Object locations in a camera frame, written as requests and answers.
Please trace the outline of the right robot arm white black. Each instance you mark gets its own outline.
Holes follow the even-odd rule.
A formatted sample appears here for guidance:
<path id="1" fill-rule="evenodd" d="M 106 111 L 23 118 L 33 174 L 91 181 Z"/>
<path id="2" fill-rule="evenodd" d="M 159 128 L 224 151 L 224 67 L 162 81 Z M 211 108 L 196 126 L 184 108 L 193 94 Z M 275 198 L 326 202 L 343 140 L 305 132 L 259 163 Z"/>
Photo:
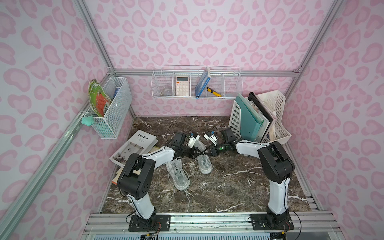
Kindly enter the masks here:
<path id="1" fill-rule="evenodd" d="M 288 215 L 288 186 L 295 165 L 282 144 L 278 141 L 263 144 L 237 139 L 230 128 L 221 131 L 221 133 L 225 142 L 213 143 L 204 149 L 203 153 L 216 157 L 220 153 L 230 151 L 259 159 L 263 172 L 270 182 L 268 214 L 275 218 Z"/>

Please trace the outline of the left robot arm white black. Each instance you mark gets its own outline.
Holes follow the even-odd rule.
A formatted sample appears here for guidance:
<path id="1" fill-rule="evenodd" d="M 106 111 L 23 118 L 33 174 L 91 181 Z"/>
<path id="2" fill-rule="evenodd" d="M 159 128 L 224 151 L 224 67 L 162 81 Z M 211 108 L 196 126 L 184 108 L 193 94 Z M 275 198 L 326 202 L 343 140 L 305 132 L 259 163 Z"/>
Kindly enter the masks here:
<path id="1" fill-rule="evenodd" d="M 182 158 L 197 158 L 202 154 L 197 142 L 200 136 L 177 132 L 168 144 L 146 155 L 131 154 L 117 181 L 122 195 L 131 199 L 136 216 L 149 221 L 156 216 L 149 190 L 155 169 L 165 165 L 171 175 L 174 187 L 179 191 L 189 188 L 190 179 L 183 169 Z"/>

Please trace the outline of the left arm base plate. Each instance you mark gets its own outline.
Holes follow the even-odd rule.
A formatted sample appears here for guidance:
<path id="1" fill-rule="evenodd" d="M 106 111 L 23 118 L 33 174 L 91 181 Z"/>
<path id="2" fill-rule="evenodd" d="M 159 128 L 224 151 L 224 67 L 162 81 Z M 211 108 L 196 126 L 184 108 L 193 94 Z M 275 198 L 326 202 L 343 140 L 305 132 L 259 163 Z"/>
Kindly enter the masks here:
<path id="1" fill-rule="evenodd" d="M 171 216 L 154 215 L 149 220 L 145 220 L 138 215 L 133 215 L 127 223 L 129 224 L 129 232 L 169 232 Z"/>

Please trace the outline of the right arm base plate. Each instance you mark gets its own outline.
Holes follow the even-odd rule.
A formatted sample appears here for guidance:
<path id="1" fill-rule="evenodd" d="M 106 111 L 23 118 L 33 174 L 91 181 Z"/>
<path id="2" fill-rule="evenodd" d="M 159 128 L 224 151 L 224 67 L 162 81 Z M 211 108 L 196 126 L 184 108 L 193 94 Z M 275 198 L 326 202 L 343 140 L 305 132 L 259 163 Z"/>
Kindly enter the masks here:
<path id="1" fill-rule="evenodd" d="M 251 214 L 248 223 L 252 224 L 254 231 L 290 231 L 295 226 L 291 216 L 287 213 L 275 215 L 274 213 Z"/>

